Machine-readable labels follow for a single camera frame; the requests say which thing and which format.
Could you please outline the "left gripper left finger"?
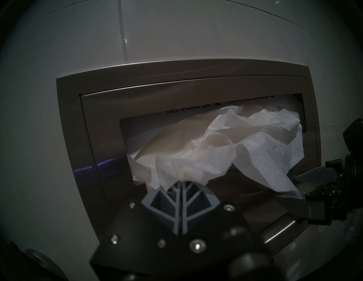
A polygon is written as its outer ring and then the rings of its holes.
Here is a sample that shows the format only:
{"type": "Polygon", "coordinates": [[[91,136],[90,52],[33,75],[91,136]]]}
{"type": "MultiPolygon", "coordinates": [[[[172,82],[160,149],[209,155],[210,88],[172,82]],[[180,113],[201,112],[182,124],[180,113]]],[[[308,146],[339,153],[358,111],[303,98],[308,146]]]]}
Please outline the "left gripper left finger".
{"type": "Polygon", "coordinates": [[[90,264],[94,269],[180,266],[180,183],[149,192],[116,216],[90,264]]]}

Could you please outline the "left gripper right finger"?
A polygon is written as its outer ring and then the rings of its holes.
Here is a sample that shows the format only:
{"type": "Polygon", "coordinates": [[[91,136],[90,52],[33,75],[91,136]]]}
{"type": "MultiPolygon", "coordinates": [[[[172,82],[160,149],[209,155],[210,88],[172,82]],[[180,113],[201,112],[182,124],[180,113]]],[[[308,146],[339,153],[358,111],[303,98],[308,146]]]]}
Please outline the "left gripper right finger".
{"type": "Polygon", "coordinates": [[[182,198],[181,264],[188,269],[261,269],[269,250],[241,211],[207,187],[179,183],[182,198]]]}

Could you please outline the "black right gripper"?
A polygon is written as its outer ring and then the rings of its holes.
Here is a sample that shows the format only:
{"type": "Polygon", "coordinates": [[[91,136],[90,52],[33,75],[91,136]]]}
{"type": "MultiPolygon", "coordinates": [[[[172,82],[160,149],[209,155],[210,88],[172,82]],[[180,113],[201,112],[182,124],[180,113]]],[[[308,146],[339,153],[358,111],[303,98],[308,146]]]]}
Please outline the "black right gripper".
{"type": "MultiPolygon", "coordinates": [[[[347,219],[349,213],[363,207],[363,154],[350,153],[342,159],[326,161],[327,168],[314,168],[296,177],[298,182],[330,183],[328,221],[347,219]]],[[[326,224],[324,201],[307,201],[296,195],[278,195],[277,202],[289,213],[305,218],[309,224],[326,224]]]]}

